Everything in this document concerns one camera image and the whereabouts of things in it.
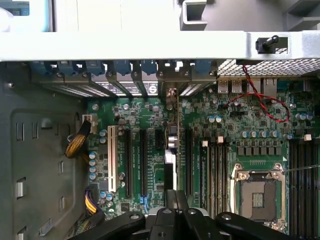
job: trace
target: blue latch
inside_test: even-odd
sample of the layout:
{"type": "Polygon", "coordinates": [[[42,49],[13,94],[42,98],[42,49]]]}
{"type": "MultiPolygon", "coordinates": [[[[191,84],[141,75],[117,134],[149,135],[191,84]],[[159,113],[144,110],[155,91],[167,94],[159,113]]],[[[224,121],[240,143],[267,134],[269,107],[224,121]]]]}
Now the blue latch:
{"type": "Polygon", "coordinates": [[[106,68],[102,61],[85,61],[86,69],[89,73],[92,73],[96,76],[105,74],[106,68]]]}
{"type": "Polygon", "coordinates": [[[153,61],[153,60],[141,61],[141,70],[144,71],[147,75],[157,73],[156,61],[153,61]]]}
{"type": "Polygon", "coordinates": [[[114,63],[115,71],[121,74],[122,76],[125,76],[131,73],[130,61],[116,60],[116,61],[113,61],[113,63],[114,63]]]}
{"type": "Polygon", "coordinates": [[[209,59],[196,60],[195,71],[198,74],[208,74],[211,71],[211,61],[209,59]]]}
{"type": "Polygon", "coordinates": [[[32,70],[36,71],[41,75],[52,75],[53,68],[48,61],[32,61],[30,63],[30,67],[32,70]]]}
{"type": "Polygon", "coordinates": [[[58,61],[59,72],[67,76],[79,74],[79,67],[76,61],[58,61]]]}

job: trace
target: screw hole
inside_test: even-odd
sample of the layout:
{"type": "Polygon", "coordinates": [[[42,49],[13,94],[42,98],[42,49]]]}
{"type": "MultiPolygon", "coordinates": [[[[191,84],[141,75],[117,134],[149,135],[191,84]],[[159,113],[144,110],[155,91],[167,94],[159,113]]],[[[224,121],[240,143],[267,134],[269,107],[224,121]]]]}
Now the screw hole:
{"type": "Polygon", "coordinates": [[[163,231],[161,231],[161,232],[159,232],[158,233],[158,236],[159,237],[164,237],[164,236],[166,236],[167,234],[165,233],[165,232],[163,232],[163,231]]]}

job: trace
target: red and black wire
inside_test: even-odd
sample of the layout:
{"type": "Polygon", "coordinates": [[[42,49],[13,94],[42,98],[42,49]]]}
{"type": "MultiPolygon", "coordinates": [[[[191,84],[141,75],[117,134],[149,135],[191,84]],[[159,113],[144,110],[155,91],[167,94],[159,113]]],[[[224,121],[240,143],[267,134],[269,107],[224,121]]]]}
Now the red and black wire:
{"type": "Polygon", "coordinates": [[[242,70],[245,74],[245,77],[246,77],[246,80],[249,82],[250,86],[252,87],[253,89],[253,92],[248,92],[248,93],[244,93],[242,95],[239,95],[233,99],[231,99],[230,101],[228,101],[224,107],[227,107],[229,104],[231,104],[232,102],[240,99],[240,98],[243,98],[243,97],[248,97],[248,96],[256,96],[259,103],[260,103],[260,107],[261,109],[263,110],[263,112],[272,120],[275,120],[277,123],[284,123],[284,122],[288,122],[289,119],[290,119],[290,110],[289,108],[287,107],[286,103],[284,103],[283,101],[280,101],[274,97],[271,97],[271,96],[266,96],[264,94],[261,94],[261,93],[258,93],[255,85],[254,85],[254,82],[251,80],[251,77],[248,73],[248,69],[245,65],[242,66],[242,70]],[[272,101],[275,101],[279,104],[281,104],[285,110],[286,110],[286,118],[285,119],[278,119],[276,118],[274,115],[272,115],[269,110],[268,110],[268,107],[266,106],[266,104],[264,103],[264,99],[269,99],[269,100],[272,100],[272,101]]]}

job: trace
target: motherboard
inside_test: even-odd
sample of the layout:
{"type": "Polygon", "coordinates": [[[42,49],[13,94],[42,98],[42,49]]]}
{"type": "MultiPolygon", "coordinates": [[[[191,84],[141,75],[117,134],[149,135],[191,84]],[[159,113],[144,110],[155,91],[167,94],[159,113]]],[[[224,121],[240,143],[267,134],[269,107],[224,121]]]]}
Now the motherboard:
{"type": "Polygon", "coordinates": [[[241,80],[218,80],[191,97],[90,100],[82,116],[92,123],[89,183],[106,218],[148,216],[175,189],[212,218],[230,211],[286,234],[319,236],[319,170],[288,171],[320,163],[317,88],[262,81],[256,86],[278,100],[264,100],[267,112],[279,121],[256,96],[237,99],[252,91],[241,80]]]}

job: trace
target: gray metal panel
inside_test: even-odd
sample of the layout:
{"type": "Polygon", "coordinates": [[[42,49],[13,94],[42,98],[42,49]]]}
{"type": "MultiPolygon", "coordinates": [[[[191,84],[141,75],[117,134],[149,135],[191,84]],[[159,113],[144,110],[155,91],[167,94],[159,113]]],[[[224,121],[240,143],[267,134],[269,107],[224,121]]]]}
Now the gray metal panel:
{"type": "Polygon", "coordinates": [[[0,61],[320,58],[320,31],[177,31],[170,33],[170,39],[179,43],[174,47],[172,41],[168,40],[167,34],[158,34],[150,41],[152,34],[152,32],[114,32],[116,37],[105,38],[103,33],[92,37],[90,34],[80,32],[46,32],[33,33],[33,37],[30,38],[23,33],[0,33],[0,61]],[[258,54],[255,48],[257,39],[273,35],[288,38],[288,53],[258,54]]]}
{"type": "Polygon", "coordinates": [[[7,69],[0,64],[5,103],[0,115],[1,239],[15,240],[20,233],[32,240],[61,240],[85,209],[86,166],[63,154],[82,104],[31,84],[28,76],[21,63],[7,69]]]}

